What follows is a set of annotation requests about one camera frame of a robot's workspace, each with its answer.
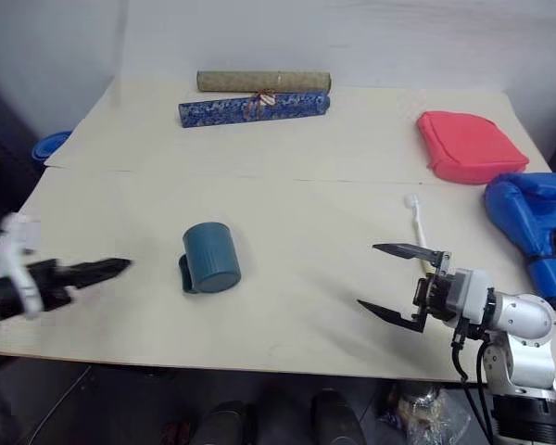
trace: cable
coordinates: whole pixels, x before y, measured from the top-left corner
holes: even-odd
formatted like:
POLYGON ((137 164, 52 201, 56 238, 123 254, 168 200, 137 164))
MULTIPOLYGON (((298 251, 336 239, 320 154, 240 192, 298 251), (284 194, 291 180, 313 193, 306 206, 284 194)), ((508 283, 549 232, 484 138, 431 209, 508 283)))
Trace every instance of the cable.
POLYGON ((461 350, 461 347, 459 345, 454 345, 452 350, 451 350, 451 360, 453 361, 453 366, 455 366, 455 370, 460 375, 461 388, 463 389, 463 392, 465 393, 465 397, 466 397, 467 401, 470 403, 470 407, 472 408, 472 411, 474 412, 475 420, 477 420, 478 425, 480 425, 480 428, 482 428, 482 432, 484 433, 484 436, 486 437, 486 440, 488 441, 488 443, 492 444, 492 438, 488 435, 487 427, 484 424, 484 421, 482 420, 482 416, 478 412, 477 406, 475 405, 474 398, 472 397, 472 394, 470 393, 470 387, 468 387, 468 385, 467 385, 468 375, 465 373, 465 371, 463 371, 463 368, 461 368, 460 350, 461 350))
POLYGON ((480 397, 480 405, 482 406, 482 413, 484 414, 486 429, 488 430, 488 436, 492 438, 494 433, 492 431, 492 422, 490 422, 490 415, 488 414, 486 398, 484 397, 484 384, 482 383, 482 358, 484 357, 484 351, 486 350, 489 343, 490 342, 488 340, 484 340, 480 345, 480 349, 478 350, 478 355, 475 360, 475 375, 478 382, 478 396, 480 397))
POLYGON ((62 394, 62 397, 60 397, 58 399, 58 401, 56 402, 56 404, 52 407, 51 410, 49 410, 49 413, 47 413, 45 415, 45 417, 42 419, 42 421, 39 423, 39 425, 35 428, 35 431, 33 432, 33 435, 31 436, 31 439, 29 440, 29 442, 27 443, 27 445, 32 445, 33 442, 35 441, 35 439, 37 438, 37 436, 39 435, 39 433, 41 432, 42 428, 44 427, 45 423, 49 420, 49 418, 53 415, 53 413, 56 411, 57 407, 59 405, 62 404, 62 402, 68 397, 68 395, 72 392, 73 389, 75 389, 77 387, 77 385, 79 383, 81 383, 82 379, 88 374, 88 372, 91 370, 93 366, 91 364, 89 364, 86 369, 84 371, 82 371, 82 373, 78 376, 78 378, 74 381, 74 383, 72 383, 72 385, 70 385, 70 387, 66 390, 66 392, 64 394, 62 394))

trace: white wall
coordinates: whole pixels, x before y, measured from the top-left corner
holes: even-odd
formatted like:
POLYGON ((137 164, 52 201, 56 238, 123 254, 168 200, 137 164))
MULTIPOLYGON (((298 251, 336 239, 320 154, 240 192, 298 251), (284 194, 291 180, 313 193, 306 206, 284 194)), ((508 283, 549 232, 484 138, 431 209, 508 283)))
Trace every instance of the white wall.
MULTIPOLYGON (((114 73, 124 0, 0 0, 0 92, 39 134, 114 73)), ((124 73, 330 70, 336 83, 506 90, 556 147, 556 0, 128 0, 124 73)))

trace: blue patterned box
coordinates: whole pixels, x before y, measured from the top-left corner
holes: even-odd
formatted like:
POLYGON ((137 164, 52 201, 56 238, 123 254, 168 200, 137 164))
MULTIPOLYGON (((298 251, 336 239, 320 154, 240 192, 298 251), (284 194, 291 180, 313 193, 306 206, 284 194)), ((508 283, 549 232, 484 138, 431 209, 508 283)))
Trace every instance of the blue patterned box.
POLYGON ((179 105, 183 127, 204 127, 252 121, 305 118, 325 114, 330 98, 325 92, 258 93, 238 99, 209 100, 179 105))

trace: blue object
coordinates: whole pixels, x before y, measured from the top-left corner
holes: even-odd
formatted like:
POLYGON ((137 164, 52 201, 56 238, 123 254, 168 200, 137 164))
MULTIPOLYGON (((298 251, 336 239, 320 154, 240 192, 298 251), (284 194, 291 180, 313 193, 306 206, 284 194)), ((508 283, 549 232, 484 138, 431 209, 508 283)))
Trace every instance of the blue object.
POLYGON ((220 222, 203 222, 183 235, 185 255, 179 259, 183 290, 220 292, 241 279, 231 231, 220 222))
POLYGON ((258 93, 238 99, 180 104, 179 116, 183 127, 203 127, 318 116, 329 107, 330 98, 325 92, 258 93))
POLYGON ((33 147, 31 156, 42 164, 60 148, 72 132, 60 132, 47 136, 33 147))
POLYGON ((507 173, 485 192, 492 222, 527 257, 537 289, 556 309, 556 173, 507 173))

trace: blue boxing glove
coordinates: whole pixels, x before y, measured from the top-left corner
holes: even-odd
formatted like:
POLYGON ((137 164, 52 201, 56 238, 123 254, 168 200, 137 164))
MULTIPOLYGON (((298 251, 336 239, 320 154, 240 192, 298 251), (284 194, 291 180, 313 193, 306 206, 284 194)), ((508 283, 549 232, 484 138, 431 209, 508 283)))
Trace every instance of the blue boxing glove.
POLYGON ((524 253, 537 289, 556 309, 556 173, 507 173, 485 192, 492 222, 524 253))

